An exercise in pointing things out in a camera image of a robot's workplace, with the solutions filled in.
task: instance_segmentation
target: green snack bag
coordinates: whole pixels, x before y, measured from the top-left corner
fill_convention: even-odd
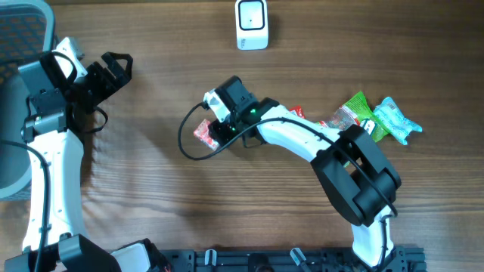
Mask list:
[[[344,103],[328,121],[320,121],[318,124],[339,130],[345,130],[353,124],[359,125],[375,142],[389,134],[388,128],[371,112],[366,103],[366,97],[361,91]]]

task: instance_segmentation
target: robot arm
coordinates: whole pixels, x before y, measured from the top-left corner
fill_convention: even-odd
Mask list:
[[[40,271],[54,270],[57,261],[63,262],[69,271],[150,271],[159,267],[170,271],[170,264],[149,240],[109,254],[86,238],[80,190],[83,138],[102,126],[84,131],[85,116],[98,110],[107,121],[97,105],[129,82],[132,58],[108,52],[102,56],[108,68],[94,62],[86,69],[79,62],[80,57],[83,54],[75,40],[65,38],[55,50],[19,67],[35,110],[34,115],[25,119],[22,137],[43,156],[47,167],[43,169],[39,157],[29,153],[32,165],[29,226],[23,254],[7,260],[5,270],[32,271],[42,255]],[[127,60],[125,69],[118,59]],[[47,231],[43,227],[44,217]]]
[[[311,163],[331,204],[352,224],[353,252],[368,267],[384,261],[383,253],[390,254],[393,243],[389,238],[391,209],[387,203],[395,201],[401,181],[363,128],[324,128],[292,114],[275,100],[258,102],[236,76],[206,93],[203,101],[217,117],[209,125],[209,133],[221,145],[261,122],[244,136],[284,147]],[[361,171],[347,172],[347,156],[353,161],[361,159]]]

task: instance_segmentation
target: candy wrapper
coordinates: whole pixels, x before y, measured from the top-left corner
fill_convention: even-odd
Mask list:
[[[371,112],[365,95],[361,91],[344,103],[329,120],[320,121],[317,124],[327,128],[338,128],[341,131],[351,125],[359,125],[375,142],[389,133],[386,126]]]
[[[408,144],[405,138],[410,132],[423,131],[421,126],[403,116],[402,111],[400,111],[391,97],[383,99],[383,102],[375,109],[374,114],[400,144]]]
[[[209,125],[210,121],[204,119],[203,122],[198,126],[197,129],[194,131],[194,136],[198,138],[202,143],[210,147],[213,151],[219,148],[220,144],[218,141],[214,140],[209,135]]]
[[[304,115],[303,109],[301,108],[301,106],[300,106],[300,105],[297,105],[297,106],[295,106],[295,107],[293,107],[293,108],[290,108],[290,109],[289,109],[289,111],[290,111],[292,114],[297,115],[297,116],[299,116],[299,117],[301,117],[301,118],[303,118],[303,119],[305,119],[305,118],[306,118],[306,116]]]

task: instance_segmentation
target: cable clip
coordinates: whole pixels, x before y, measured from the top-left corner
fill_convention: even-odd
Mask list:
[[[39,232],[42,233],[43,230],[50,231],[52,229],[52,224],[48,224],[46,228],[40,227]]]
[[[293,248],[290,250],[290,257],[294,260],[296,265],[301,268],[303,272],[311,272],[311,269],[306,263],[306,257],[300,248]]]

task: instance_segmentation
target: wood grain surface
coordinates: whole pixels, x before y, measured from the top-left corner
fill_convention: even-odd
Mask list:
[[[379,146],[402,176],[391,222],[399,245],[425,248],[429,271],[484,270],[484,5],[482,2],[269,2],[270,45],[239,51],[233,2],[54,6],[57,34],[84,64],[130,53],[133,80],[102,103],[110,121],[87,141],[82,204],[90,238],[115,249],[351,246],[349,223],[309,164],[281,147],[240,143],[193,162],[176,132],[203,93],[238,75],[259,99],[326,119],[363,91],[393,97],[422,125],[404,147]],[[191,132],[186,149],[208,153]],[[0,203],[0,265],[20,254],[28,202]]]

